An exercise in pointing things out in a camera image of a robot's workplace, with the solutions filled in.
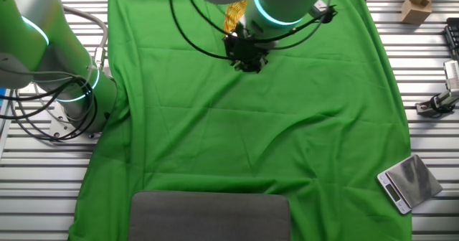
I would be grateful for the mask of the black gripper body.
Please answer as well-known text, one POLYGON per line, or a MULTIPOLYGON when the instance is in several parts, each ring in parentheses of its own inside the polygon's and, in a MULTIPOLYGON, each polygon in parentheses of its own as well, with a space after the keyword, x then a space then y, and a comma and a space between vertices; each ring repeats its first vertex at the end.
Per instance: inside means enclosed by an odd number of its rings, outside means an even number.
POLYGON ((253 43, 239 39, 234 35, 227 35, 222 39, 225 54, 231 60, 251 60, 254 57, 267 56, 268 51, 256 47, 253 43))

